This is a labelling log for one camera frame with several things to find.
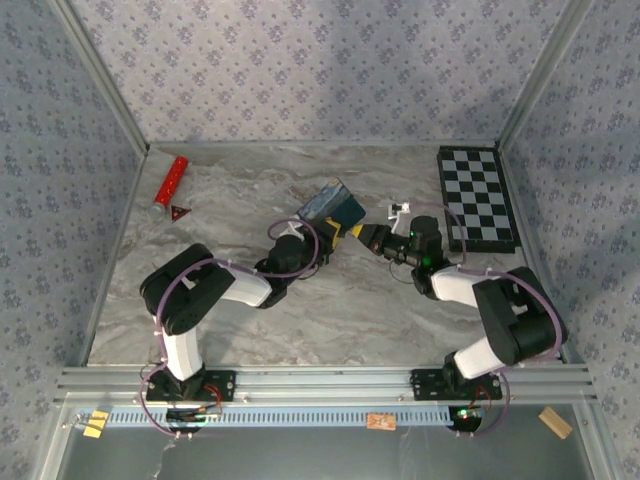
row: white clip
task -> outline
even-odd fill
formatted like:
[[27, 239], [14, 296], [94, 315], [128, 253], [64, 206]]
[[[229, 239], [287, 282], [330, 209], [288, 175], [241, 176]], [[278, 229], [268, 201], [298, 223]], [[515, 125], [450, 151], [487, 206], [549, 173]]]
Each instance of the white clip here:
[[408, 202], [402, 204], [392, 203], [387, 208], [387, 219], [395, 220], [393, 227], [391, 227], [391, 233], [396, 233], [398, 224], [400, 223], [400, 216], [403, 214], [411, 213], [411, 208]]

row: chessboard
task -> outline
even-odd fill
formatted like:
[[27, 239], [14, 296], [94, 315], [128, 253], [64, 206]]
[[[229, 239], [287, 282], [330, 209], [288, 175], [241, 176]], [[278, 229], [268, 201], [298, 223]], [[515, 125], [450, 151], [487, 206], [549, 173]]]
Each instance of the chessboard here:
[[[496, 149], [441, 147], [442, 198], [462, 224], [469, 252], [515, 253], [520, 237]], [[447, 216], [449, 248], [462, 250], [461, 232]]]

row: robotic arm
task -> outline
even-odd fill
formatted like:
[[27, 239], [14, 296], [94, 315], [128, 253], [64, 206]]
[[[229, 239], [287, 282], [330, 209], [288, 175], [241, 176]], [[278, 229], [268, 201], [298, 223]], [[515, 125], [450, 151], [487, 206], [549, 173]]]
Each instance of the robotic arm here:
[[[443, 374], [452, 391], [469, 380], [515, 365], [554, 345], [554, 323], [534, 296], [513, 281], [491, 276], [490, 271], [484, 276], [464, 273], [444, 257], [442, 235], [435, 218], [415, 217], [409, 237], [392, 233], [387, 225], [376, 224], [359, 225], [352, 233], [374, 254], [414, 267], [411, 277], [419, 293], [479, 310], [486, 336], [445, 358]], [[516, 268], [509, 274], [530, 285], [551, 304], [529, 268]], [[567, 330], [561, 320], [560, 327], [564, 343]]]
[[316, 239], [306, 227], [290, 225], [253, 271], [227, 268], [226, 262], [216, 263], [204, 245], [194, 244], [142, 282], [140, 295], [155, 317], [172, 282], [196, 263], [211, 260], [178, 282], [162, 307], [161, 334], [166, 348], [163, 360], [167, 367], [153, 382], [161, 387], [159, 390], [169, 392], [167, 400], [198, 399], [209, 373], [198, 350], [196, 326], [218, 301], [269, 308], [286, 296], [287, 287], [298, 278], [296, 272], [306, 265], [320, 268], [329, 262], [341, 226], [327, 218], [315, 222], [313, 228], [318, 239], [317, 251]]

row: wall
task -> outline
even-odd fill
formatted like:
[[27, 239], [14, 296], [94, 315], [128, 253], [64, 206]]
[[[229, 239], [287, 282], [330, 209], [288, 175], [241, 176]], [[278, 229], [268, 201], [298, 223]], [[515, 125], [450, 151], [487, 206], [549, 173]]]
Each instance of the wall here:
[[565, 0], [73, 3], [147, 141], [470, 141]]
[[0, 478], [78, 357], [137, 159], [44, 0], [0, 2]]
[[597, 3], [508, 158], [553, 297], [640, 478], [640, 7]]

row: marble table surface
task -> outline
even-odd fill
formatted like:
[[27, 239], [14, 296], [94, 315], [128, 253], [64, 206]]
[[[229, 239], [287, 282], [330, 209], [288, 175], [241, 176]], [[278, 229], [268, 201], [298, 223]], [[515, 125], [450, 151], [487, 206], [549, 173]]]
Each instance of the marble table surface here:
[[[190, 160], [174, 197], [191, 213], [175, 223], [153, 221], [148, 210], [176, 154]], [[441, 201], [434, 147], [188, 147], [153, 148], [143, 168], [129, 222], [99, 319], [90, 364], [157, 361], [153, 321], [140, 283], [189, 245], [252, 266], [273, 242], [274, 221], [293, 214], [338, 176], [367, 210], [386, 222], [390, 202]], [[446, 248], [444, 214], [438, 218]], [[406, 233], [408, 220], [399, 233]], [[460, 256], [450, 254], [452, 261]], [[472, 267], [508, 270], [515, 255], [470, 254]], [[410, 269], [394, 273], [410, 279]], [[201, 322], [200, 349], [208, 365], [434, 365], [483, 335], [477, 311], [419, 295], [394, 280], [388, 262], [347, 236], [317, 275], [289, 288], [268, 310], [221, 301]]]

